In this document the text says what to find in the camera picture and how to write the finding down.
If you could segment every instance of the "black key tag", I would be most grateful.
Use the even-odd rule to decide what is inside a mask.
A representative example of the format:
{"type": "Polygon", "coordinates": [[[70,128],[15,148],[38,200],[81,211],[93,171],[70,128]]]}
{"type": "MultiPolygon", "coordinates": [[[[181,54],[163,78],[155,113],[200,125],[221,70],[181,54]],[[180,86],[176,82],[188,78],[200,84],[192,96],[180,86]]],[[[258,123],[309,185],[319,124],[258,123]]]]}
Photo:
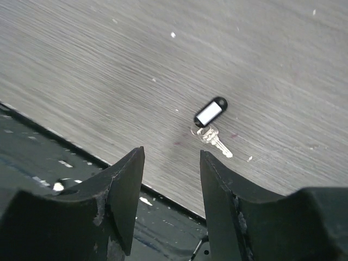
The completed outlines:
{"type": "Polygon", "coordinates": [[[227,106],[225,98],[215,97],[195,115],[195,125],[200,128],[208,126],[226,111],[227,106]]]}

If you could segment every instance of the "key tag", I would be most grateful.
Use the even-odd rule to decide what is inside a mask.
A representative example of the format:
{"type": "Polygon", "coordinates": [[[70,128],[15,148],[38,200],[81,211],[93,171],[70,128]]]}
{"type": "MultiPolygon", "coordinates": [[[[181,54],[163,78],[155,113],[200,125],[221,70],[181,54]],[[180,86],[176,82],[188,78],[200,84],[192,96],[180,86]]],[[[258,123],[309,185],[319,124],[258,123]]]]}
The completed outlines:
{"type": "Polygon", "coordinates": [[[222,97],[215,97],[208,102],[194,117],[194,124],[191,126],[193,135],[200,135],[210,123],[215,121],[227,110],[227,101],[222,97]]]}

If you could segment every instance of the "silver key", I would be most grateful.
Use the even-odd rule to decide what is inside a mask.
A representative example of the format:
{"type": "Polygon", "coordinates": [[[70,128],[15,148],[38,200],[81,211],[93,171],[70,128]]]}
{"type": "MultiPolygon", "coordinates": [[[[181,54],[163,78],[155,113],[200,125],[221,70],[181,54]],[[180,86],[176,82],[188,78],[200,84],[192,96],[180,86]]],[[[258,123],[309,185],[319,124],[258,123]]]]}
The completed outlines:
{"type": "Polygon", "coordinates": [[[229,149],[220,141],[218,133],[219,130],[210,125],[208,131],[206,131],[204,134],[200,133],[200,139],[205,144],[210,143],[217,147],[227,158],[233,157],[232,152],[229,151],[229,149]]]}

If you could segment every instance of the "dark green floor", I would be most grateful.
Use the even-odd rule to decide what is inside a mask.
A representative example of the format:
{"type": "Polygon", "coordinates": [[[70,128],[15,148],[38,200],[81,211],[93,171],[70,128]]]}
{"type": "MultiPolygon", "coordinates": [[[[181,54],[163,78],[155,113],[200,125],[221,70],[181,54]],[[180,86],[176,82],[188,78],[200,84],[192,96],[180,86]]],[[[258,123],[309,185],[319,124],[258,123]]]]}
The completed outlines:
{"type": "MultiPolygon", "coordinates": [[[[54,184],[58,178],[84,181],[102,167],[98,160],[90,161],[78,151],[62,147],[38,130],[18,123],[3,109],[0,109],[0,144],[0,186],[5,188],[19,187],[45,195],[52,191],[43,183],[54,184]]],[[[126,260],[187,261],[206,232],[199,220],[181,213],[161,196],[142,191],[132,254],[126,260]]]]}

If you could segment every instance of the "white speck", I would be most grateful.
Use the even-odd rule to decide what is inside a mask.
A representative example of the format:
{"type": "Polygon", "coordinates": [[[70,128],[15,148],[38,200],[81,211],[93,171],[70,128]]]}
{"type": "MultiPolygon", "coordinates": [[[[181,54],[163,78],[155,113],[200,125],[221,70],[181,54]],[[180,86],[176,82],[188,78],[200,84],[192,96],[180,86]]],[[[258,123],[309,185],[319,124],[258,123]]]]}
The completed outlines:
{"type": "Polygon", "coordinates": [[[143,201],[143,203],[148,204],[149,206],[153,206],[153,204],[151,204],[146,198],[140,197],[139,199],[143,201]]]}
{"type": "Polygon", "coordinates": [[[59,162],[60,164],[63,164],[63,165],[66,166],[66,167],[73,167],[73,166],[71,166],[70,164],[68,164],[67,162],[63,161],[63,160],[59,160],[58,162],[59,162]]]}
{"type": "Polygon", "coordinates": [[[46,182],[46,181],[43,181],[41,178],[39,178],[39,177],[33,177],[33,180],[35,180],[35,181],[37,181],[37,182],[39,182],[43,187],[48,187],[49,186],[49,184],[46,182]]]}
{"type": "Polygon", "coordinates": [[[64,186],[62,184],[60,184],[59,182],[55,183],[55,185],[53,186],[53,190],[54,191],[62,191],[64,190],[64,186]]]}

